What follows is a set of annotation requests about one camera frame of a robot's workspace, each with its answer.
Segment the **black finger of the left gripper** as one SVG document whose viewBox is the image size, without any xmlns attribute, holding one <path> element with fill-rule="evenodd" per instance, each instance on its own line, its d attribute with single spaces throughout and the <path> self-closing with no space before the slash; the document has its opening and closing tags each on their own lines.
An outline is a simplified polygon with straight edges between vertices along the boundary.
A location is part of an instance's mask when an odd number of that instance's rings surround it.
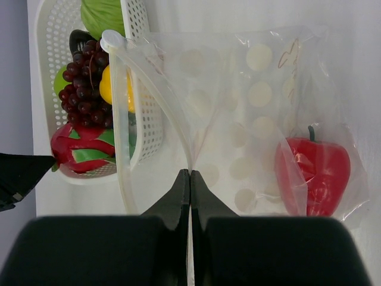
<svg viewBox="0 0 381 286">
<path fill-rule="evenodd" d="M 1 154 L 1 211 L 22 201 L 56 163 L 52 156 Z"/>
</svg>

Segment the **red bell pepper toy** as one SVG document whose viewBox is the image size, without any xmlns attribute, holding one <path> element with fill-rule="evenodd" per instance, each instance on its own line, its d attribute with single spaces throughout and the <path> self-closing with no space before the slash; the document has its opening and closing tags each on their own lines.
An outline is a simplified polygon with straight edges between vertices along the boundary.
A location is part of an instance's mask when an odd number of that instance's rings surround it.
<svg viewBox="0 0 381 286">
<path fill-rule="evenodd" d="M 336 143 L 308 138 L 286 138 L 274 155 L 280 196 L 292 216 L 331 216 L 337 209 L 351 174 L 347 150 Z"/>
</svg>

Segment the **red dragon fruit toy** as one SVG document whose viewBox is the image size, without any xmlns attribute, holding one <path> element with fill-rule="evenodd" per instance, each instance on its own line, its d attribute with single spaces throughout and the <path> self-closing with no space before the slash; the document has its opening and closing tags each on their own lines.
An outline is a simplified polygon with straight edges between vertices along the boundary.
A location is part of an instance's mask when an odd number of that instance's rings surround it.
<svg viewBox="0 0 381 286">
<path fill-rule="evenodd" d="M 67 123 L 53 134 L 51 151 L 54 172 L 61 166 L 77 174 L 95 171 L 116 163 L 114 130 Z"/>
</svg>

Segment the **clear zip top bag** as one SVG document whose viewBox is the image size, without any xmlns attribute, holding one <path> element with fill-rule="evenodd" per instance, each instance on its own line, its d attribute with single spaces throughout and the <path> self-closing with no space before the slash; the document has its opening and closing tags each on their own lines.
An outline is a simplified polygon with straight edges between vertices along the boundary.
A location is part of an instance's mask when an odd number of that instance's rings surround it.
<svg viewBox="0 0 381 286">
<path fill-rule="evenodd" d="M 241 216 L 290 215 L 280 196 L 274 155 L 286 138 L 343 146 L 351 174 L 335 218 L 357 226 L 369 204 L 367 174 L 327 66 L 333 35 L 326 27 L 239 33 L 147 33 L 136 42 L 102 34 L 110 68 L 128 69 L 161 108 L 163 141 L 131 169 L 135 114 L 114 99 L 117 177 L 124 208 L 141 214 L 181 169 L 201 174 L 208 189 Z"/>
</svg>

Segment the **green apple toy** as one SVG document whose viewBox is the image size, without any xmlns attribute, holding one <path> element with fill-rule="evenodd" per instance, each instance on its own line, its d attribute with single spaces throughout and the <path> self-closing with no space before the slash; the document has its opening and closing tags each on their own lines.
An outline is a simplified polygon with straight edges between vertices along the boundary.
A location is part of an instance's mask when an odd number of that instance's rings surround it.
<svg viewBox="0 0 381 286">
<path fill-rule="evenodd" d="M 68 100 L 69 96 L 75 92 L 73 85 L 74 75 L 67 71 L 67 67 L 60 68 L 54 79 L 54 92 L 62 102 Z"/>
</svg>

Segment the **dark red grape bunch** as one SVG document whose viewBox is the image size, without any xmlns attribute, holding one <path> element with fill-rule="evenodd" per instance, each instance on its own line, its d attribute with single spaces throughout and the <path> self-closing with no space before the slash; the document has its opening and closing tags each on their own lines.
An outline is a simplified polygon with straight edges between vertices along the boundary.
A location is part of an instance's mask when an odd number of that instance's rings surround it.
<svg viewBox="0 0 381 286">
<path fill-rule="evenodd" d="M 113 128 L 112 106 L 101 97 L 102 75 L 109 63 L 108 54 L 96 40 L 87 41 L 73 54 L 62 78 L 68 82 L 59 93 L 67 120 L 85 128 Z"/>
</svg>

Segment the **green cabbage toy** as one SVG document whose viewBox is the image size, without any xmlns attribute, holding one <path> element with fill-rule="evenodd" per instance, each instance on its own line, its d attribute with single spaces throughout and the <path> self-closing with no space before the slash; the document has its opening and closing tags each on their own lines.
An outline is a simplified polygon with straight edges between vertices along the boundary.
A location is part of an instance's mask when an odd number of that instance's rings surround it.
<svg viewBox="0 0 381 286">
<path fill-rule="evenodd" d="M 105 30 L 125 35 L 119 0 L 82 0 L 80 13 L 85 28 L 96 40 L 100 40 Z"/>
</svg>

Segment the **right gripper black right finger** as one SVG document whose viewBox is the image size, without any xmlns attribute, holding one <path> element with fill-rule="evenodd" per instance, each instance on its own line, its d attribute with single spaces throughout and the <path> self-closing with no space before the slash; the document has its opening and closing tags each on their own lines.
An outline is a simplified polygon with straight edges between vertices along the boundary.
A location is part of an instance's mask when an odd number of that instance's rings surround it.
<svg viewBox="0 0 381 286">
<path fill-rule="evenodd" d="M 196 285 L 370 285 L 347 229 L 323 217 L 238 216 L 190 175 Z"/>
</svg>

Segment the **yellow bell pepper toy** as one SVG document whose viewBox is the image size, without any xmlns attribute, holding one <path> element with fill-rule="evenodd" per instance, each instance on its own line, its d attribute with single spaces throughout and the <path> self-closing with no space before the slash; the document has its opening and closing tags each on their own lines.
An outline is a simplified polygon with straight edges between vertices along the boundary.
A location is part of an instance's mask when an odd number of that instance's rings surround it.
<svg viewBox="0 0 381 286">
<path fill-rule="evenodd" d="M 136 113 L 132 80 L 128 69 L 121 67 L 115 69 L 107 65 L 102 72 L 99 92 L 106 103 L 115 106 L 113 100 L 116 99 L 117 103 L 124 104 L 129 113 Z"/>
</svg>

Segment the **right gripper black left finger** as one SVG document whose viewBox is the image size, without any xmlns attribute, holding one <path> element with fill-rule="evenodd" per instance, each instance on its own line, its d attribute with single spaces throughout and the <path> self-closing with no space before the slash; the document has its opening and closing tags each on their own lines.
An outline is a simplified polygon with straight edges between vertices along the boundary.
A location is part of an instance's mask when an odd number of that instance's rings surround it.
<svg viewBox="0 0 381 286">
<path fill-rule="evenodd" d="M 186 285 L 190 176 L 139 216 L 54 216 L 20 232 L 2 285 Z"/>
</svg>

